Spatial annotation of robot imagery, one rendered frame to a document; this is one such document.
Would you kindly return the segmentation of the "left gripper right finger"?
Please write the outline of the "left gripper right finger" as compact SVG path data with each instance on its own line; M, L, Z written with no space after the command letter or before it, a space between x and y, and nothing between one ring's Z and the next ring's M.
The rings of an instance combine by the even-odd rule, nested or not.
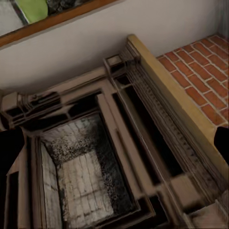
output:
M229 165L229 128L218 127L215 133L214 144Z

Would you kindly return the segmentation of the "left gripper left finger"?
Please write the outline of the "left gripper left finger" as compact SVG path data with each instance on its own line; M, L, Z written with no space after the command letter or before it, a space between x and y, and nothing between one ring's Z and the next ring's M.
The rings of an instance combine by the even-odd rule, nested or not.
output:
M25 145L20 127L0 132L0 184Z

